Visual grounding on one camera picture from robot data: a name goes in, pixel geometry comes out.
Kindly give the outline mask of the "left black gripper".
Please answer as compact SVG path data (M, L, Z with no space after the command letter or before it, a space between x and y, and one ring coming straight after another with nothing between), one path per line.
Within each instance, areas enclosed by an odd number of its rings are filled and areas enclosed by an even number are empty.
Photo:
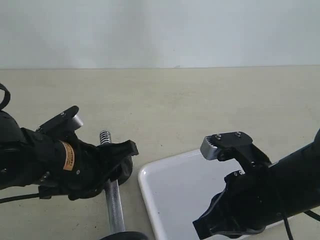
M67 196L75 201L99 195L103 190L104 177L98 153L106 160L122 160L139 155L137 145L132 140L96 147L77 137L38 139L37 160L43 168L42 179L37 181L40 198Z

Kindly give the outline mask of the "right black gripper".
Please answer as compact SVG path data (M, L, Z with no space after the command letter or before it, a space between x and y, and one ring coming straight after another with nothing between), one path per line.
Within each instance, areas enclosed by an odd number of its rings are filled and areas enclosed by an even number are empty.
M225 188L212 198L207 215L192 222L200 240L217 235L237 239L240 235L259 234L283 219L274 191L247 174L231 173L225 180Z

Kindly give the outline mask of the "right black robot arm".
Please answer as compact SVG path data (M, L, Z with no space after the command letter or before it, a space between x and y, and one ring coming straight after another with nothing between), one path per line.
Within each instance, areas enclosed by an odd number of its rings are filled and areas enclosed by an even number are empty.
M288 219L304 213L318 220L320 205L320 137L272 163L242 131L206 136L200 152L206 160L236 160L241 170L225 176L225 188L193 222L201 240L214 235L237 239L257 235L283 221L293 238Z

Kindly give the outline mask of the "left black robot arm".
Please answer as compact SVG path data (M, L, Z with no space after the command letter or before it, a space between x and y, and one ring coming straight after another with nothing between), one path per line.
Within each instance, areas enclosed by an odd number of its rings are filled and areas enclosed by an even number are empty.
M37 130L20 127L0 113L0 187L37 185L38 198L67 196L70 200L97 196L108 180L125 181L132 173L136 144L93 145L80 140L79 108L72 106Z

